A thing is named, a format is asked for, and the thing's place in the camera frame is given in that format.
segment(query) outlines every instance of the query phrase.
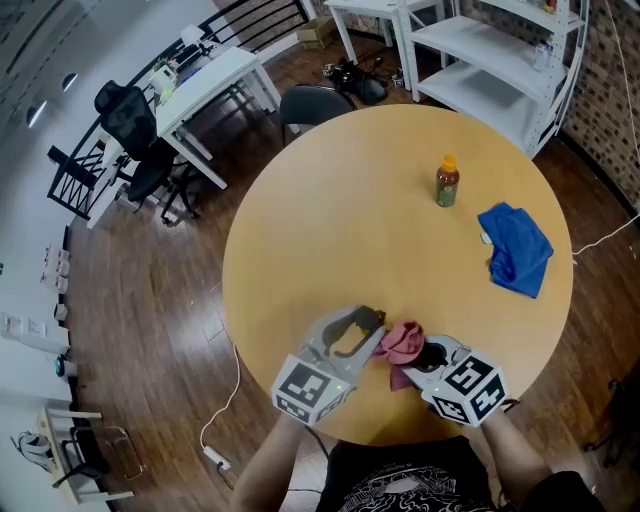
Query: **bottle label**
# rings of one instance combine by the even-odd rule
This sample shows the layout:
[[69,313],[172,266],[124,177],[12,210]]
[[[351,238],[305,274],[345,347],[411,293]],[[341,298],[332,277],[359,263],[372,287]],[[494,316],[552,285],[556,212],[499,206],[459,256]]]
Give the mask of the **bottle label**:
[[453,206],[456,202],[456,192],[458,191],[458,184],[455,185],[441,185],[438,183],[436,190],[436,200],[440,206]]

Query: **orange bottle cap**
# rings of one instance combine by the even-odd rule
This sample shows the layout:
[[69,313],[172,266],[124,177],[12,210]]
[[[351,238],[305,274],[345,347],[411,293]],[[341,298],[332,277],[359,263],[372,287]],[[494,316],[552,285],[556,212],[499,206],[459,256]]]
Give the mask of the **orange bottle cap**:
[[442,162],[442,170],[446,172],[454,172],[457,168],[456,157],[451,153],[445,155],[444,162]]

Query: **shelf board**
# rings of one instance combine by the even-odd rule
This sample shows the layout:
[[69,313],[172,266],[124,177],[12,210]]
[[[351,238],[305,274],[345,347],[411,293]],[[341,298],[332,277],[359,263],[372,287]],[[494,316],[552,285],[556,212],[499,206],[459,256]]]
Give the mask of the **shelf board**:
[[557,14],[549,14],[541,7],[533,5],[526,1],[520,0],[480,0],[486,4],[491,4],[495,7],[500,7],[505,11],[512,12],[518,16],[540,25],[547,30],[557,33],[566,34],[572,30],[584,25],[584,22],[573,11],[569,11],[568,23],[560,21],[560,17]]
[[464,16],[417,30],[411,39],[483,69],[537,102],[543,101],[548,86],[555,88],[567,74],[564,66],[552,77],[536,71],[533,46]]
[[466,62],[458,61],[418,84],[418,90],[489,125],[523,151],[536,102]]

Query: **person's right arm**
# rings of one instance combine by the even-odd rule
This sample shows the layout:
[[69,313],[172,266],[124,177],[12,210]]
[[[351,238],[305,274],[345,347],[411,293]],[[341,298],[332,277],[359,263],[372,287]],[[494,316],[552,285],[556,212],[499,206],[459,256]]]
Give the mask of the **person's right arm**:
[[482,424],[506,498],[518,509],[552,471],[522,433],[498,408]]

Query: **black sleeve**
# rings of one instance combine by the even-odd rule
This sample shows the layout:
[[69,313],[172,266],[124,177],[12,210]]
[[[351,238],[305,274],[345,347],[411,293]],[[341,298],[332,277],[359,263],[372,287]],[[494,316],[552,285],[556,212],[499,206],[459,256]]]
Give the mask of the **black sleeve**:
[[521,512],[606,512],[575,471],[555,473],[527,496]]

